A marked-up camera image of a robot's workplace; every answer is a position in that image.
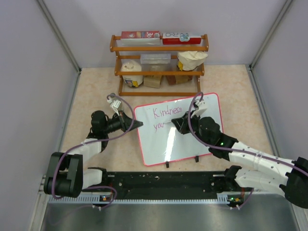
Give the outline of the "pink framed whiteboard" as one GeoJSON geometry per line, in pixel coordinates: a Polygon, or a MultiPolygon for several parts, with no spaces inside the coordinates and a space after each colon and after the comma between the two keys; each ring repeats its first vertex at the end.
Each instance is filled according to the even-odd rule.
{"type": "Polygon", "coordinates": [[[183,135],[173,124],[164,125],[164,122],[182,117],[192,99],[186,97],[135,107],[135,119],[143,122],[137,132],[144,165],[153,166],[210,154],[208,148],[192,134],[183,135]]]}

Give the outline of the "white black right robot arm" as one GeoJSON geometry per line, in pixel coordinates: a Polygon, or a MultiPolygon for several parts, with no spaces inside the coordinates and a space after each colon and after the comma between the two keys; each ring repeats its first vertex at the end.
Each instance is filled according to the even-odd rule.
{"type": "Polygon", "coordinates": [[[221,132],[219,124],[211,117],[189,119],[185,114],[171,122],[179,133],[190,133],[201,141],[213,156],[235,163],[224,175],[229,190],[239,187],[261,189],[281,195],[298,207],[308,207],[307,159],[279,158],[255,150],[221,132]]]}

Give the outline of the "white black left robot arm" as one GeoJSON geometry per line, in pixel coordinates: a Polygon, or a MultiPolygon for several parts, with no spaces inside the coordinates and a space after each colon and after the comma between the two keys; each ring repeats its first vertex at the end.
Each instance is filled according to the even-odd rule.
{"type": "Polygon", "coordinates": [[[95,111],[91,115],[91,128],[86,139],[67,154],[54,152],[49,161],[44,192],[56,197],[73,197],[80,195],[82,190],[94,186],[104,191],[109,186],[109,179],[104,176],[105,169],[89,167],[84,164],[94,155],[103,152],[111,140],[109,134],[118,130],[126,133],[143,126],[138,120],[128,117],[124,111],[115,113],[109,118],[103,111],[95,111]]]}

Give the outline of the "tan sponge block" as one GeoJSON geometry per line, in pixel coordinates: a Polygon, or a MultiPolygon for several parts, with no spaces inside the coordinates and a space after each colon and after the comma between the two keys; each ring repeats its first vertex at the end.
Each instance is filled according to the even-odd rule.
{"type": "Polygon", "coordinates": [[[151,88],[160,88],[162,82],[162,75],[148,75],[144,76],[143,84],[144,86],[151,88]]]}

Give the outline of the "wooden two-tier shelf rack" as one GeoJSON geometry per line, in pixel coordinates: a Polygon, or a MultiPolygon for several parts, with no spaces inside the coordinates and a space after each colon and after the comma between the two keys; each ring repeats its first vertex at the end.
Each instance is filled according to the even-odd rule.
{"type": "Polygon", "coordinates": [[[209,42],[206,34],[201,36],[201,43],[198,45],[164,45],[160,43],[154,46],[127,46],[124,45],[120,36],[113,35],[110,42],[110,51],[115,52],[115,76],[120,78],[118,94],[120,96],[193,96],[197,92],[200,92],[200,78],[205,74],[204,64],[196,67],[192,71],[180,71],[178,68],[177,53],[180,51],[208,51],[209,42]],[[141,64],[141,54],[161,54],[170,53],[171,61],[169,64],[141,64]],[[121,72],[121,66],[124,62],[134,60],[138,62],[142,71],[131,72],[131,74],[137,75],[162,75],[162,82],[160,88],[151,88],[140,84],[138,88],[129,87],[123,79],[123,75],[128,75],[130,72],[121,72]],[[193,76],[193,79],[189,82],[169,85],[166,76],[193,76]]]}

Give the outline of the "cream cloth bag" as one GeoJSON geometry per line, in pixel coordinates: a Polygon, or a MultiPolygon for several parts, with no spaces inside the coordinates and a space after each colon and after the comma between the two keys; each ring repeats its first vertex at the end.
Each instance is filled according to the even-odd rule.
{"type": "Polygon", "coordinates": [[[203,64],[208,57],[205,51],[180,51],[177,53],[180,71],[192,71],[203,64]]]}

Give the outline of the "clear plastic box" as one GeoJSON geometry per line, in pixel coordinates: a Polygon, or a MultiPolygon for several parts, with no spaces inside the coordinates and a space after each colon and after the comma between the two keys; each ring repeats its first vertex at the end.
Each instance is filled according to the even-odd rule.
{"type": "Polygon", "coordinates": [[[141,64],[169,64],[171,61],[170,53],[161,54],[141,54],[141,64]]]}

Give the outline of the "red white carton box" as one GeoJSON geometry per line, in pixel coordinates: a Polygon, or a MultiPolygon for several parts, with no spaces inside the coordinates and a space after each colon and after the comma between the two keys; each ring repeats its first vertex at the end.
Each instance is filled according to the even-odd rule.
{"type": "Polygon", "coordinates": [[[120,40],[124,45],[159,45],[160,31],[122,31],[120,40]]]}

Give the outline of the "red white zero box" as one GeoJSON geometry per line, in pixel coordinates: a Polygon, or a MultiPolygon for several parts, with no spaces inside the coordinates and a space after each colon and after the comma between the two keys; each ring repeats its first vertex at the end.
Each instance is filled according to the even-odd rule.
{"type": "Polygon", "coordinates": [[[166,32],[162,34],[164,45],[198,45],[201,40],[200,35],[187,32],[166,32]]]}

